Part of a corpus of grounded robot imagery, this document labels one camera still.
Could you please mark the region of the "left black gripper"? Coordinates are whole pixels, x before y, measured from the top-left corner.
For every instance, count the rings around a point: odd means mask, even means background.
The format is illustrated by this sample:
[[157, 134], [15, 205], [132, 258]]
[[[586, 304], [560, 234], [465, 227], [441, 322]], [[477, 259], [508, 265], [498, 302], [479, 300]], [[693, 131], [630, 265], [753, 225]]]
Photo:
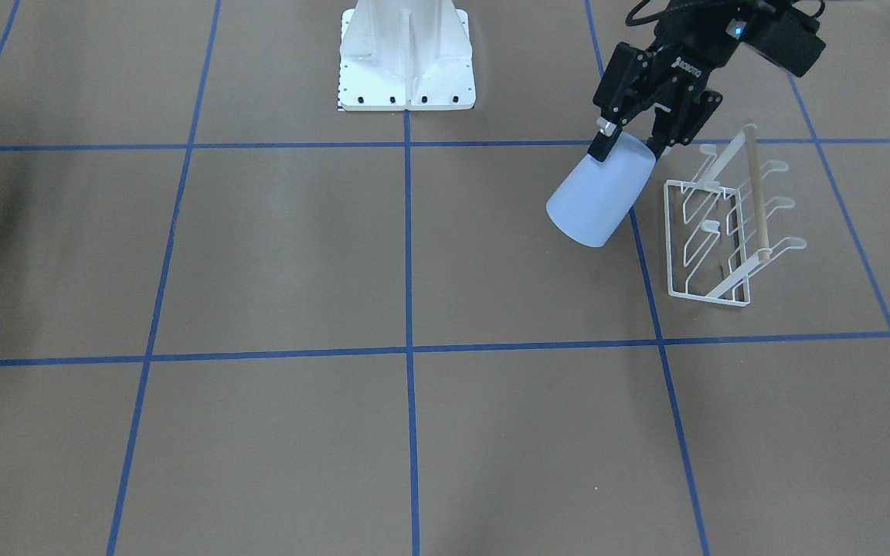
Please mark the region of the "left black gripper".
[[654, 41], [646, 49], [618, 43], [593, 96], [600, 119], [589, 156], [599, 163], [607, 161], [626, 124], [650, 108], [656, 113], [645, 145], [655, 161], [668, 148], [689, 144], [722, 102], [707, 88], [710, 74], [739, 45], [727, 27], [742, 14], [742, 1], [671, 1], [640, 17], [646, 4], [636, 4], [625, 24], [654, 24]]

